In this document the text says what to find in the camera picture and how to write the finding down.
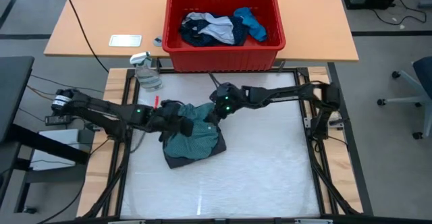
black table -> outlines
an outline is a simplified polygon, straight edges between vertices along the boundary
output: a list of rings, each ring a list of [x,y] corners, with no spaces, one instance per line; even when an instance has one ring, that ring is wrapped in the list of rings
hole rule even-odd
[[[56,169],[38,171],[40,175],[38,176],[35,171],[31,170],[30,160],[18,157],[21,145],[74,161],[81,167],[88,161],[87,152],[13,124],[32,71],[33,61],[33,57],[0,57],[0,207],[14,169],[27,171],[32,176],[25,177],[22,191],[18,196],[16,213],[23,211],[31,182],[38,179],[40,181],[42,175],[47,176],[51,172],[53,174],[58,172]]]

spray bottle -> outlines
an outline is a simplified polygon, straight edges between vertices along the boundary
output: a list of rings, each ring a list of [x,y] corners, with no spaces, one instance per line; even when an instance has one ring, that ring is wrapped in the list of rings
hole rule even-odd
[[[135,67],[135,77],[140,85],[147,91],[154,91],[162,88],[162,80],[159,74],[152,70],[150,52],[143,52],[133,55],[129,62]]]

white cloth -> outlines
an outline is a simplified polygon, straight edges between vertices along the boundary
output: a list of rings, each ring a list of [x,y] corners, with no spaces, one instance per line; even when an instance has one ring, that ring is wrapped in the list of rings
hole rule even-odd
[[[234,44],[234,35],[232,33],[234,25],[227,16],[214,18],[210,13],[191,12],[186,16],[182,24],[190,20],[206,20],[210,23],[208,26],[201,29],[201,31],[198,32],[199,34],[208,34],[225,44]]]

teal cloth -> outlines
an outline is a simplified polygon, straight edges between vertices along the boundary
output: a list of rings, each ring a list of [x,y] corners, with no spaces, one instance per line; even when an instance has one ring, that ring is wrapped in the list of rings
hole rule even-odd
[[[249,34],[260,42],[267,39],[267,33],[263,25],[259,24],[257,19],[252,15],[248,7],[238,8],[234,11],[234,16],[243,18],[243,25],[249,27]]]
[[[206,103],[199,107],[187,104],[180,106],[178,115],[187,117],[194,122],[191,137],[176,134],[167,141],[163,149],[170,157],[186,157],[188,159],[204,159],[208,157],[217,143],[217,126],[204,122],[204,119],[215,107],[214,103]]]

clothing in bin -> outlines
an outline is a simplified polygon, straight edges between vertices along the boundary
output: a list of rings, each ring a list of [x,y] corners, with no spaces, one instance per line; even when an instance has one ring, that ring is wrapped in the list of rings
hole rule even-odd
[[[260,42],[267,39],[265,28],[247,7],[237,9],[230,17],[191,12],[180,26],[183,40],[195,47],[242,46],[248,33]]]

